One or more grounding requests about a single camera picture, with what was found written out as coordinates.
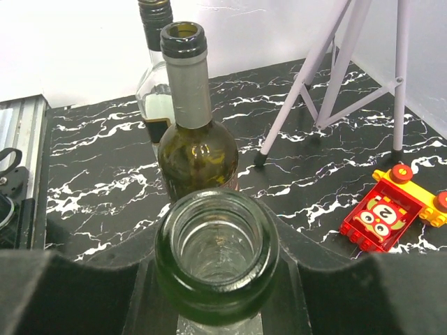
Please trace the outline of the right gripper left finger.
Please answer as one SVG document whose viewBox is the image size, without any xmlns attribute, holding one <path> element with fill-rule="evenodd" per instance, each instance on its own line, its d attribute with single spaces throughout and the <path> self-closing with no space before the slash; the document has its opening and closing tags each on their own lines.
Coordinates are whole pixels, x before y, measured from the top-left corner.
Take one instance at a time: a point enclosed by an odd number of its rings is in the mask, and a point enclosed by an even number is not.
<svg viewBox="0 0 447 335">
<path fill-rule="evenodd" d="M 154 270 L 160 223 L 74 262 L 52 251 L 1 251 L 2 334 L 174 334 Z"/>
</svg>

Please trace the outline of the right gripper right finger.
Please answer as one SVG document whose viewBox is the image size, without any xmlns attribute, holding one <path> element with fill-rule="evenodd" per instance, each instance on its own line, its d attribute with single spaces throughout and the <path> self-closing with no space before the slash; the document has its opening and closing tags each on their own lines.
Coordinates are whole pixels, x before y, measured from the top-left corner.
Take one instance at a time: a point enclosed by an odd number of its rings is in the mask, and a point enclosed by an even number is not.
<svg viewBox="0 0 447 335">
<path fill-rule="evenodd" d="M 266 334 L 445 334 L 446 254 L 344 257 L 279 217 L 277 281 Z"/>
</svg>

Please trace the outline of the small clear black-cap bottle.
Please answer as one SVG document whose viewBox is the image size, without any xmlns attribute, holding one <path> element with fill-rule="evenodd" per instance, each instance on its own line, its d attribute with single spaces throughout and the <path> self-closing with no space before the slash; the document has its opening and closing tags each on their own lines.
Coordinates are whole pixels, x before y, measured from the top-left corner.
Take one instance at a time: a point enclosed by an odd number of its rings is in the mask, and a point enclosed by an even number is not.
<svg viewBox="0 0 447 335">
<path fill-rule="evenodd" d="M 169 1 L 139 1 L 151 61 L 141 77 L 135 97 L 150 141 L 157 147 L 166 130 L 175 122 L 166 63 L 161 52 L 161 30 L 173 22 Z"/>
</svg>

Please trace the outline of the tall clear bottle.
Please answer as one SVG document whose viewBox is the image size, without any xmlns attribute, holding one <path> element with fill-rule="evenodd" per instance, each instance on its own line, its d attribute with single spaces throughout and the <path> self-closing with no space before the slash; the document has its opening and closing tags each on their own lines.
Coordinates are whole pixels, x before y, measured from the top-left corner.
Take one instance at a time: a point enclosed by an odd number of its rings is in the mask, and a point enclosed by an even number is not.
<svg viewBox="0 0 447 335">
<path fill-rule="evenodd" d="M 179 199 L 156 234 L 157 281 L 178 312 L 178 334 L 262 334 L 278 262 L 271 215 L 239 191 Z"/>
</svg>

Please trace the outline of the red yellow toy block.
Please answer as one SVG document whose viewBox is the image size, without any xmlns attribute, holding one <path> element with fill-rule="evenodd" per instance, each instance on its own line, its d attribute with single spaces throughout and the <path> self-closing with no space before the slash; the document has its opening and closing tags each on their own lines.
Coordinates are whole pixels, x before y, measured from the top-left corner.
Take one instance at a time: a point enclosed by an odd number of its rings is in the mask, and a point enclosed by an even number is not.
<svg viewBox="0 0 447 335">
<path fill-rule="evenodd" d="M 436 228 L 446 224 L 446 192 L 434 195 L 414 183 L 408 165 L 375 170 L 372 177 L 375 186 L 339 227 L 361 251 L 387 253 L 417 218 Z"/>
</svg>

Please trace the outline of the dark green wine bottle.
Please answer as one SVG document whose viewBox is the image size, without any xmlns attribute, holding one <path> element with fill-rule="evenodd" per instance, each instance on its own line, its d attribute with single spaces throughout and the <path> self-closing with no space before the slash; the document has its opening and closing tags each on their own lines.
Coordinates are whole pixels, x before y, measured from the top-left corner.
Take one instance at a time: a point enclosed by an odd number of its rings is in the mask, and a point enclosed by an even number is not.
<svg viewBox="0 0 447 335">
<path fill-rule="evenodd" d="M 206 188 L 238 188 L 238 149 L 212 116 L 207 39 L 195 22 L 173 22 L 161 31 L 175 123 L 161 138 L 158 162 L 171 202 Z"/>
</svg>

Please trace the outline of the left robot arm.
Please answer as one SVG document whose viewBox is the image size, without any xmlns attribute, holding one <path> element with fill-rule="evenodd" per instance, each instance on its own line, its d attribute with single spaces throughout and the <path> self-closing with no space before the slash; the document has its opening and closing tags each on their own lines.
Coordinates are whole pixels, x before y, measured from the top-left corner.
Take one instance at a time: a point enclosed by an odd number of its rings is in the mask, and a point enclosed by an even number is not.
<svg viewBox="0 0 447 335">
<path fill-rule="evenodd" d="M 13 162 L 1 171 L 1 248 L 30 249 L 36 202 L 27 196 L 29 171 L 19 166 L 22 152 L 12 147 L 1 150 L 1 160 L 9 155 Z"/>
</svg>

